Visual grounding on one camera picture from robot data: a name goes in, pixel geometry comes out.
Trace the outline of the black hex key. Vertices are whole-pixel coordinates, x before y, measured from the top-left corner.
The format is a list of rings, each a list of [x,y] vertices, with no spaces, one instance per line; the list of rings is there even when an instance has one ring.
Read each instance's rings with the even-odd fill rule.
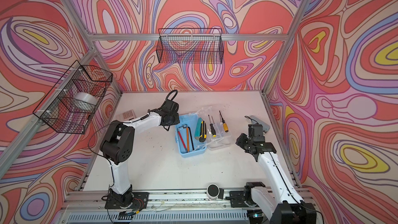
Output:
[[[189,140],[190,140],[190,144],[191,144],[191,151],[194,151],[194,142],[193,142],[193,138],[192,138],[191,128],[189,126],[187,128],[188,128]]]

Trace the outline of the red handled hex key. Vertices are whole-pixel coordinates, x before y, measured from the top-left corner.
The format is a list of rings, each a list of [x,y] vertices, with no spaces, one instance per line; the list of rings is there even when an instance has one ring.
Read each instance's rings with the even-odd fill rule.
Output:
[[[183,126],[177,128],[178,137],[179,137],[179,140],[181,141],[181,143],[182,143],[182,145],[183,145],[185,151],[187,152],[188,149],[187,149],[186,144],[185,144],[185,142],[184,142],[184,139],[183,139],[183,137],[182,137],[182,135],[181,135],[181,129],[183,129]]]

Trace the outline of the teal utility knife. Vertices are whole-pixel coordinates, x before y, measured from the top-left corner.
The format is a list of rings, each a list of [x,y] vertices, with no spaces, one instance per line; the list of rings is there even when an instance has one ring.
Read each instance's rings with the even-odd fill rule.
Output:
[[[199,140],[200,139],[200,137],[201,137],[201,133],[202,133],[202,118],[198,118],[198,121],[197,121],[197,125],[196,125],[196,128],[195,128],[195,139],[196,140]]]

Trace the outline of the yellow handled screwdriver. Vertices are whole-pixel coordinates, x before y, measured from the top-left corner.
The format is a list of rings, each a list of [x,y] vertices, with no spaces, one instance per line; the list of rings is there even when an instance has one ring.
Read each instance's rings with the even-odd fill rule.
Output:
[[[227,125],[225,119],[223,118],[223,115],[222,115],[221,111],[219,111],[219,115],[220,115],[220,120],[221,120],[221,123],[222,123],[222,126],[223,126],[223,130],[224,130],[225,133],[228,133],[229,132],[229,128],[228,128],[228,125]]]

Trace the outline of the clear toolbox lid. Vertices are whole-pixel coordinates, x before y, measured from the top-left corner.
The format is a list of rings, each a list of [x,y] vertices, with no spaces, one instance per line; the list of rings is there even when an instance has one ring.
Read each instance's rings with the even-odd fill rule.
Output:
[[[232,136],[231,136],[232,132],[229,131],[228,133],[225,133],[220,120],[219,111],[223,112],[225,111],[225,109],[226,108],[224,105],[218,104],[218,105],[202,107],[196,112],[196,114],[198,114],[198,117],[202,118],[202,120],[206,122],[207,139],[204,142],[204,144],[206,148],[209,150],[227,148],[232,144]],[[216,123],[217,136],[215,138],[212,136],[210,132],[210,122],[208,115],[213,116]]]

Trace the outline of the light blue plastic toolbox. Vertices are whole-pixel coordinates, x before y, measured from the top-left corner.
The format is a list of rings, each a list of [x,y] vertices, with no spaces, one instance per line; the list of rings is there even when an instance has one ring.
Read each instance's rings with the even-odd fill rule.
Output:
[[[175,141],[179,154],[183,158],[201,155],[206,151],[206,146],[194,137],[199,121],[198,114],[179,116],[180,123],[175,126]]]

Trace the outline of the orange handled hex key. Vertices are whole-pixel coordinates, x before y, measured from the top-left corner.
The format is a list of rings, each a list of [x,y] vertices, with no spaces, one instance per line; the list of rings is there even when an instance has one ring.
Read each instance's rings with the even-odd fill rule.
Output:
[[[190,144],[189,144],[189,129],[188,129],[188,126],[187,126],[186,124],[184,124],[182,127],[183,127],[183,128],[185,129],[185,131],[186,131],[186,146],[187,146],[187,152],[189,152],[189,151],[190,151]]]

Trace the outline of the yellow black utility knife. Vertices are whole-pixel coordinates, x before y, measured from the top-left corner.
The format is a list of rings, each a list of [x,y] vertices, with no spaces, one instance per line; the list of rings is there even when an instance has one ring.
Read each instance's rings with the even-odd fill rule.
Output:
[[[201,130],[200,130],[200,137],[199,137],[199,141],[201,143],[204,143],[207,139],[207,134],[206,134],[206,122],[203,120],[201,122]]]

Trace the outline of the black yellow screwdriver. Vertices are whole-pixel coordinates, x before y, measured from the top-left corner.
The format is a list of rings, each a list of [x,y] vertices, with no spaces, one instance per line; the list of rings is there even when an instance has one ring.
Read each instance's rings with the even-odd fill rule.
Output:
[[[215,123],[214,120],[212,118],[212,116],[208,115],[209,118],[209,122],[210,122],[210,132],[212,134],[212,136],[215,138],[217,136],[216,130],[215,130]]]

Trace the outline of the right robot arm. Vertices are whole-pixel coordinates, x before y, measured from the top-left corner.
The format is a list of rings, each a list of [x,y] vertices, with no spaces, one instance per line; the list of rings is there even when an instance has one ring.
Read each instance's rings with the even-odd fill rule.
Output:
[[[261,124],[250,124],[248,134],[242,133],[236,145],[254,157],[272,190],[270,194],[262,182],[247,182],[243,190],[246,205],[259,207],[271,224],[315,224],[318,215],[323,216],[289,182],[274,145],[265,141]]]

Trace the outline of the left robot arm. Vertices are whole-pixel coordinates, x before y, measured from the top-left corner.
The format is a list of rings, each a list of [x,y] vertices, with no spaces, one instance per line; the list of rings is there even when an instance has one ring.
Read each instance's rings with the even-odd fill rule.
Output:
[[[166,131],[178,125],[179,104],[174,101],[178,91],[172,90],[159,108],[149,110],[146,115],[121,122],[113,121],[100,144],[102,156],[110,162],[113,183],[106,197],[106,209],[129,208],[134,196],[129,179],[128,159],[133,151],[134,139],[137,135],[151,128],[163,127]]]

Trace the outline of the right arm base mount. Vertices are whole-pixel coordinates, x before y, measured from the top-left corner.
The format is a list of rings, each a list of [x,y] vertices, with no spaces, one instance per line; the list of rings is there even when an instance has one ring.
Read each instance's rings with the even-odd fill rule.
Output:
[[[258,205],[251,198],[251,189],[244,189],[243,191],[230,191],[226,199],[230,200],[232,208],[243,207],[258,207]]]

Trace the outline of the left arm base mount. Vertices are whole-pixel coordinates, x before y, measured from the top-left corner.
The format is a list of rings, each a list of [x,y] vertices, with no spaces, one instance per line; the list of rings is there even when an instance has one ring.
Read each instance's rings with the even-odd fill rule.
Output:
[[[117,194],[112,190],[106,197],[105,209],[132,209],[142,210],[147,207],[148,192],[126,192],[123,195]]]

